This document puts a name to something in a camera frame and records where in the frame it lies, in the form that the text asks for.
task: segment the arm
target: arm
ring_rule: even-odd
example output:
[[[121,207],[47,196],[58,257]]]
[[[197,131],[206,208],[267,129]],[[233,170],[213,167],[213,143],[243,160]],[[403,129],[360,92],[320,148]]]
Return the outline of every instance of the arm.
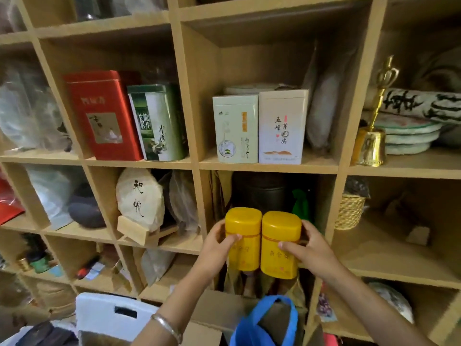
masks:
[[[341,296],[380,346],[435,346],[382,297],[352,274],[336,258],[325,238],[310,222],[303,221],[309,237],[304,247],[280,242],[279,247],[323,279]]]
[[[226,262],[231,246],[242,238],[234,234],[219,243],[219,239],[224,234],[223,229],[224,220],[213,226],[203,243],[197,261],[157,311],[174,330],[181,334],[186,330],[200,296]],[[131,346],[176,345],[176,339],[155,320],[151,320],[131,344]]]

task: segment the wooden stand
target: wooden stand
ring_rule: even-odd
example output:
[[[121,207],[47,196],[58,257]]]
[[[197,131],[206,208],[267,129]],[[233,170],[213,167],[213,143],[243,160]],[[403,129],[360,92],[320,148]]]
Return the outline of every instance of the wooden stand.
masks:
[[[18,0],[18,6],[27,31],[0,35],[0,57],[5,63],[17,57],[40,62],[74,152],[31,150],[11,155],[5,152],[13,146],[2,136],[0,164],[26,213],[0,226],[0,253],[10,263],[0,278],[16,274],[38,301],[36,283],[49,280],[70,285],[75,293],[108,292],[161,303],[171,286],[192,267],[216,221],[210,182],[213,171],[318,174],[315,225],[340,260],[359,276],[400,284],[414,308],[417,327],[439,345],[455,328],[461,317],[461,154],[434,148],[418,155],[389,156],[382,167],[351,167],[350,159],[368,84],[378,66],[394,54],[395,65],[402,69],[395,86],[406,87],[416,54],[459,45],[453,41],[460,39],[461,33],[448,28],[461,25],[459,0],[233,0],[207,5],[197,5],[195,0],[168,0],[168,11],[82,23],[76,22],[72,0]],[[222,94],[226,85],[300,85],[314,38],[319,39],[319,57],[327,65],[331,51],[343,40],[338,30],[348,24],[359,24],[352,34],[358,49],[339,90],[330,153],[319,157],[305,146],[301,165],[219,163],[212,97]],[[176,59],[189,156],[173,162],[96,160],[79,127],[63,75],[92,69],[155,70],[162,67],[162,57]],[[107,227],[87,230],[71,223],[51,230],[23,164],[82,167]],[[155,240],[155,246],[178,255],[165,276],[148,288],[139,277],[135,256],[150,244],[147,238],[140,244],[120,231],[123,225],[115,186],[125,167],[190,170],[194,180],[201,231],[185,236],[173,233]],[[431,227],[431,244],[423,247],[405,242],[405,230],[393,232],[398,228],[373,219],[375,212],[364,215],[352,230],[335,231],[348,175],[370,176],[372,188],[384,184],[379,192],[373,192],[380,194],[372,200],[378,215],[404,187],[423,191],[415,206]],[[20,232],[42,236],[61,264],[62,277],[49,272],[20,272],[15,261],[24,250]],[[131,291],[123,285],[115,289],[110,274],[104,272],[94,280],[76,280],[78,269],[95,255],[97,242],[115,246],[130,276]],[[321,279],[316,279],[306,306],[304,345],[320,324],[315,308],[321,285]],[[325,331],[370,340],[341,299],[333,291],[326,293],[338,322],[324,323]],[[230,330],[251,306],[254,300],[207,290],[193,320]]]

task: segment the blue tote bag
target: blue tote bag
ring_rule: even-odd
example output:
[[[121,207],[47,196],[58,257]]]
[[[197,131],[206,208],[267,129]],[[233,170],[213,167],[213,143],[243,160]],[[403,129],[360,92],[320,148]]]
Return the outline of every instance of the blue tote bag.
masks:
[[[232,334],[230,346],[275,346],[269,334],[258,323],[271,306],[281,300],[291,306],[290,322],[282,346],[293,346],[298,325],[298,311],[295,304],[286,296],[271,295],[261,299],[248,317],[242,318]]]

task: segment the blue bag handle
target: blue bag handle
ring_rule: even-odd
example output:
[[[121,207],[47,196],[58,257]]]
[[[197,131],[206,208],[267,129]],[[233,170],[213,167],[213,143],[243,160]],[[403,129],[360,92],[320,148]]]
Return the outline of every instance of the blue bag handle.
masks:
[[[267,313],[267,311],[277,300],[281,300],[291,306],[290,321],[288,323],[287,331],[285,333],[285,338],[284,342],[282,343],[282,346],[293,346],[295,343],[296,330],[298,326],[298,312],[296,310],[295,304],[288,297],[283,295],[270,295],[263,297],[261,301],[258,302],[256,307],[253,308],[253,310],[251,311],[250,315],[248,316],[248,320],[251,323],[251,325],[258,325],[262,317]]]

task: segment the silver bracelet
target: silver bracelet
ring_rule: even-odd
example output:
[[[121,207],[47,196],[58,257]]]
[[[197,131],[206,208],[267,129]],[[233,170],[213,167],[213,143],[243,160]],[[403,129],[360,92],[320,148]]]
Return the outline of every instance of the silver bracelet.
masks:
[[[151,317],[153,320],[156,320],[160,323],[160,325],[162,327],[164,327],[165,330],[167,330],[171,335],[174,336],[174,338],[176,339],[177,341],[177,344],[180,345],[182,343],[182,334],[178,333],[176,330],[174,330],[170,323],[168,323],[166,321],[166,319],[164,319],[161,315],[159,315],[158,313],[152,315]]]

